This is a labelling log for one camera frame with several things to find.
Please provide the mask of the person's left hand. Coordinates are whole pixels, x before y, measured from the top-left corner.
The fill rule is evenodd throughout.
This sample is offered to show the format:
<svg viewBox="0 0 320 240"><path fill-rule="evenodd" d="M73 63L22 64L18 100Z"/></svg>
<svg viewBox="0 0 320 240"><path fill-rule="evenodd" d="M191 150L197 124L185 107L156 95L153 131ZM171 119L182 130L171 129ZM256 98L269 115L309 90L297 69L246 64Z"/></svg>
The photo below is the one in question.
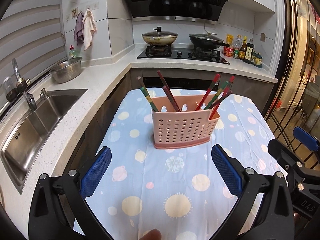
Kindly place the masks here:
<svg viewBox="0 0 320 240"><path fill-rule="evenodd" d="M159 230L153 229L146 233L140 240L161 240L162 234Z"/></svg>

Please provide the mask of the person's right hand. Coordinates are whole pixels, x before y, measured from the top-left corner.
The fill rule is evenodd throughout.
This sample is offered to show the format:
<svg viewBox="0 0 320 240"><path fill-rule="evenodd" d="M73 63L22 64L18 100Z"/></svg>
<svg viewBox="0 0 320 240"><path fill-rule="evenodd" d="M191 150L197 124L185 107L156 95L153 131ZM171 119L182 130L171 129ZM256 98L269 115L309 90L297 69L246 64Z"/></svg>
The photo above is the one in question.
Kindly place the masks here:
<svg viewBox="0 0 320 240"><path fill-rule="evenodd" d="M295 236L294 239L320 240L319 237L319 212L311 220L308 220L298 213L294 214Z"/></svg>

